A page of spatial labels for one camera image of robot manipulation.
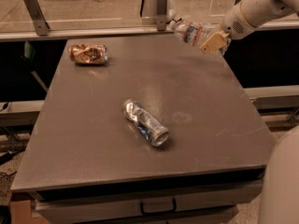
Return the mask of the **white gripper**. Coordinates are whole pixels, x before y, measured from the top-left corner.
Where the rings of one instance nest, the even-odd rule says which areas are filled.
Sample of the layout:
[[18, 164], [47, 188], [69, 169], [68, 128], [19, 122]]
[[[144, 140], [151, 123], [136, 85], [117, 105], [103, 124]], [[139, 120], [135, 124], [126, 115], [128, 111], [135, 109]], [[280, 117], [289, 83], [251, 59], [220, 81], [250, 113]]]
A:
[[224, 48], [228, 44], [229, 37], [233, 40], [240, 40], [252, 34], [259, 23], [255, 12], [254, 2], [241, 1], [234, 5], [221, 22], [223, 31], [211, 34], [199, 49], [205, 54], [210, 54]]

